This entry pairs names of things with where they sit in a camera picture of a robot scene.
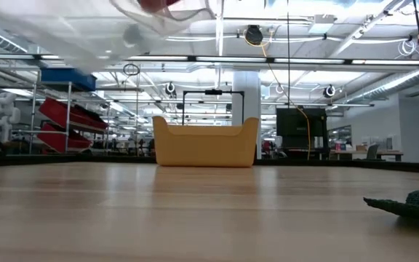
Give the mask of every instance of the blue bin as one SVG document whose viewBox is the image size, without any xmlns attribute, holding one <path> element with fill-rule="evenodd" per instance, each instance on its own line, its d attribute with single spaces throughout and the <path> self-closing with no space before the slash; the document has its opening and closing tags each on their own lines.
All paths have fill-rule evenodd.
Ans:
<svg viewBox="0 0 419 262">
<path fill-rule="evenodd" d="M 94 92 L 96 90 L 96 77 L 91 74 L 83 74 L 75 68 L 43 68 L 41 82 L 64 92 L 68 91 L 69 82 L 73 84 L 73 92 Z"/>
</svg>

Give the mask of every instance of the white plastic bag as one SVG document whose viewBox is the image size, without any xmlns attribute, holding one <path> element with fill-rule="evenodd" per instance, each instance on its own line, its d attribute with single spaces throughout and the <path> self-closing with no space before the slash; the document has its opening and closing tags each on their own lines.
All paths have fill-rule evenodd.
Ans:
<svg viewBox="0 0 419 262">
<path fill-rule="evenodd" d="M 137 0 L 0 0 L 3 28 L 85 73 L 152 52 L 165 36 L 213 18 L 207 0 L 181 0 L 152 14 Z"/>
</svg>

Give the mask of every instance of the red tray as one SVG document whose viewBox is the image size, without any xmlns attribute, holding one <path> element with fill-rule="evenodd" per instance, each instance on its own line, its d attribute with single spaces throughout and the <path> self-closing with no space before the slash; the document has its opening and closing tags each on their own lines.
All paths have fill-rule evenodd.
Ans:
<svg viewBox="0 0 419 262">
<path fill-rule="evenodd" d="M 55 124 L 46 123 L 41 131 L 65 132 L 65 129 Z M 50 148 L 58 153 L 65 152 L 65 135 L 64 134 L 38 134 L 38 139 L 47 144 Z M 89 148 L 91 141 L 82 137 L 77 132 L 71 130 L 68 139 L 68 151 L 81 151 Z"/>
<path fill-rule="evenodd" d="M 59 126 L 65 129 L 65 123 L 67 120 L 66 104 L 47 98 L 40 106 L 39 110 L 43 115 L 47 116 L 54 123 L 59 124 Z M 101 134 L 106 132 L 108 124 L 100 119 L 98 115 L 88 111 L 87 109 L 71 106 L 69 128 Z"/>
</svg>

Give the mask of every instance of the white robot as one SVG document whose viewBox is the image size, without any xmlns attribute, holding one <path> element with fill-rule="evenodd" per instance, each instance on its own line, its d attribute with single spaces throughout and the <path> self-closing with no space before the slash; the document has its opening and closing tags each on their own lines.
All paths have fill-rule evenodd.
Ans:
<svg viewBox="0 0 419 262">
<path fill-rule="evenodd" d="M 10 139 L 12 124 L 17 124 L 20 121 L 20 110 L 14 107 L 16 94 L 4 92 L 0 94 L 0 127 L 1 137 L 0 141 L 6 143 Z"/>
</svg>

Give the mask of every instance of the desk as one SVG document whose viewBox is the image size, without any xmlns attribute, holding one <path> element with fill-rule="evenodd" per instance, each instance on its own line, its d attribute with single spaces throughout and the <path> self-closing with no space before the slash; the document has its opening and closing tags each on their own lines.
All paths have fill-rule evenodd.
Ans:
<svg viewBox="0 0 419 262">
<path fill-rule="evenodd" d="M 338 155 L 338 160 L 340 160 L 340 155 L 344 155 L 344 154 L 367 154 L 367 151 L 356 151 L 356 150 L 350 150 L 350 151 L 336 151 L 336 150 L 331 150 L 331 154 L 337 154 Z M 381 159 L 382 156 L 395 156 L 396 157 L 396 161 L 397 162 L 401 162 L 402 161 L 402 156 L 404 155 L 404 153 L 402 153 L 401 151 L 385 151 L 385 150 L 379 150 L 378 151 L 378 159 Z"/>
</svg>

